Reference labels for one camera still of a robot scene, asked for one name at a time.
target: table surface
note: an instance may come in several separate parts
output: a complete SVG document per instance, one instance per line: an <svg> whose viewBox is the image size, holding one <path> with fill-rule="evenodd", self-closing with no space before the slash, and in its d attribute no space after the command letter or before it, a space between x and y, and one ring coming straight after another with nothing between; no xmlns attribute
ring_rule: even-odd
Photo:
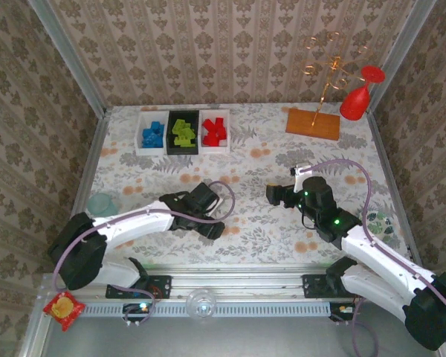
<svg viewBox="0 0 446 357"><path fill-rule="evenodd" d="M324 104L323 112L337 114L340 104ZM287 108L315 110L316 103L221 104L185 106L121 106L111 111L108 132L91 189L109 194L120 213L143 207L165 193L191 191L203 181L226 181L236 194L236 207L216 241L196 232L150 234L117 247L111 256L138 258L156 265L194 264L318 264L333 263L342 256L333 245L306 230L297 210L268 204L267 184L294 184L289 168L318 164L333 158L350 158L362 164L372 180L369 210L391 218L395 233L387 242L408 256L390 190L382 170L366 116L359 121L340 119L340 139L329 141L288 134ZM136 156L134 147L138 115L144 110L229 109L231 153L215 155ZM337 204L359 215L366 197L366 180L360 170L330 165L318 171L331 185ZM230 206L225 198L214 216Z"/></svg>

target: green plastic cup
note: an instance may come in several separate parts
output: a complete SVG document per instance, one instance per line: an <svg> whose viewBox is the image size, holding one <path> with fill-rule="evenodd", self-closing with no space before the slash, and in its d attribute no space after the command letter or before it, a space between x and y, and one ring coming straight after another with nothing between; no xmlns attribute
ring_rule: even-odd
<svg viewBox="0 0 446 357"><path fill-rule="evenodd" d="M88 211L96 217L115 216L119 213L110 195L96 193L88 200Z"/></svg>

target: red snack packet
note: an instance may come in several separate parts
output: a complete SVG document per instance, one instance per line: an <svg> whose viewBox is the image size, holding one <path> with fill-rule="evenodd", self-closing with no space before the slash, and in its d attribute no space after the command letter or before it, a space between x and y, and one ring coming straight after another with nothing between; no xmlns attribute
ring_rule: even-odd
<svg viewBox="0 0 446 357"><path fill-rule="evenodd" d="M77 319L85 308L84 303L78 303L69 292L61 292L45 306L43 312L61 324L62 331L65 332Z"/></svg>

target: patterned wallpaper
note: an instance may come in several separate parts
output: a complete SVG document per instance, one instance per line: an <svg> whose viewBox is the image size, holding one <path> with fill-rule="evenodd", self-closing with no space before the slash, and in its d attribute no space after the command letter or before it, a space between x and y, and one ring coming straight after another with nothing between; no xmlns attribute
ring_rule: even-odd
<svg viewBox="0 0 446 357"><path fill-rule="evenodd" d="M382 65L413 2L50 0L107 106L318 100L326 70L301 72L303 39L340 30L343 58L368 45Z"/></svg>
<svg viewBox="0 0 446 357"><path fill-rule="evenodd" d="M0 357L28 324L96 117L26 1L0 0Z"/></svg>
<svg viewBox="0 0 446 357"><path fill-rule="evenodd" d="M446 0L437 1L375 116L421 258L446 270Z"/></svg>

